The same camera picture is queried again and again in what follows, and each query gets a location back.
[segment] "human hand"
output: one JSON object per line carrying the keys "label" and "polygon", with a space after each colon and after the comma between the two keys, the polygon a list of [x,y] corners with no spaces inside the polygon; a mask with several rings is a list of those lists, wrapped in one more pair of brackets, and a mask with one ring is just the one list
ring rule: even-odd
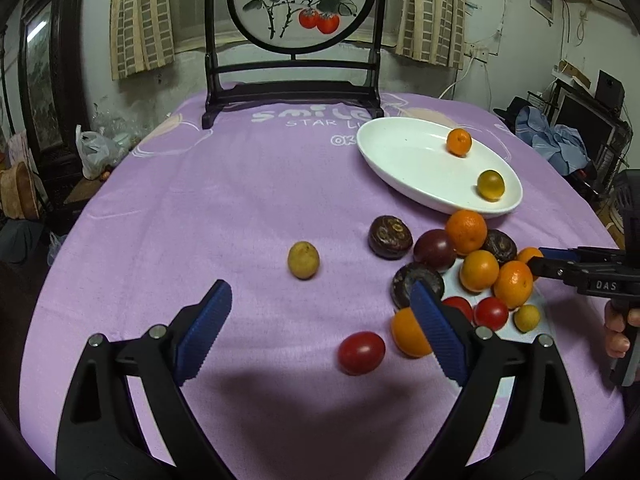
{"label": "human hand", "polygon": [[[640,327],[640,308],[633,308],[629,311],[626,321],[632,326]],[[625,319],[611,306],[611,302],[607,303],[604,309],[604,345],[609,357],[622,359],[626,351],[629,350],[631,343],[629,339],[622,333],[625,330]],[[640,380],[640,370],[636,374],[636,381]]]}

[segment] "cherry tomato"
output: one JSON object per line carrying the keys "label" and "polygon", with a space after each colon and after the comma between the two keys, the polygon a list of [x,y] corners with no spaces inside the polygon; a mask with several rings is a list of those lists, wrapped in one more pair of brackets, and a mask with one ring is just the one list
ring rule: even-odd
{"label": "cherry tomato", "polygon": [[506,325],[509,309],[498,298],[484,298],[476,305],[474,319],[476,325],[485,326],[496,332]]}
{"label": "cherry tomato", "polygon": [[358,332],[340,343],[338,362],[345,373],[364,375],[380,366],[385,351],[385,342],[378,334]]}
{"label": "cherry tomato", "polygon": [[452,296],[451,298],[442,300],[442,303],[458,309],[469,320],[469,323],[474,322],[474,311],[471,308],[471,303],[465,300],[465,298],[460,298],[460,296]]}
{"label": "cherry tomato", "polygon": [[318,24],[318,16],[318,11],[315,9],[302,9],[298,15],[298,21],[305,28],[314,28]]}
{"label": "cherry tomato", "polygon": [[340,16],[337,14],[322,13],[318,17],[318,30],[323,34],[331,34],[338,29],[340,25]]}

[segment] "beige curtain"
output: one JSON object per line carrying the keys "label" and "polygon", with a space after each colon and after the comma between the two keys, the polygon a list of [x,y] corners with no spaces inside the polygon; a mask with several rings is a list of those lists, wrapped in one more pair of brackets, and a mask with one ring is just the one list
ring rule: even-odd
{"label": "beige curtain", "polygon": [[402,0],[396,54],[462,68],[465,0]]}
{"label": "beige curtain", "polygon": [[169,0],[111,0],[110,41],[113,80],[171,63]]}

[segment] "purple tablecloth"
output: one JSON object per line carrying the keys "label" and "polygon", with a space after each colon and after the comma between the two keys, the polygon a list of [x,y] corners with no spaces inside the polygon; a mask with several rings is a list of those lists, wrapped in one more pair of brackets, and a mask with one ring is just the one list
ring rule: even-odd
{"label": "purple tablecloth", "polygon": [[[383,101],[389,115],[465,125],[513,167],[524,201],[490,226],[518,246],[612,246],[586,203],[494,116],[424,96]],[[22,362],[24,437],[53,467],[62,405],[87,337],[138,337],[222,278],[234,291],[232,313],[182,391],[231,471],[240,480],[404,478],[458,390],[433,356],[408,360],[395,350],[388,284],[399,263],[372,257],[366,234],[380,214],[399,216],[415,235],[446,217],[369,169],[355,144],[367,118],[359,108],[237,108],[203,132],[203,103],[203,94],[188,99],[123,161],[62,247]],[[298,240],[321,255],[309,282],[286,268]],[[590,465],[623,424],[622,400],[601,379],[609,364],[603,303],[551,280],[536,284],[574,386]],[[335,368],[335,349],[361,330],[382,335],[387,356],[375,372],[348,377]],[[169,460],[140,381],[131,385],[153,454]],[[506,405],[499,404],[476,459],[491,449]]]}

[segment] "speaker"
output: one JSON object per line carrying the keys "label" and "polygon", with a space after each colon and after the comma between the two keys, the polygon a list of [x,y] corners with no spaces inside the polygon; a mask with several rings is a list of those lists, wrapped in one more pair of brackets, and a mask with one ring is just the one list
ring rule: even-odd
{"label": "speaker", "polygon": [[600,70],[595,97],[605,108],[620,117],[622,103],[625,101],[625,88],[620,81]]}

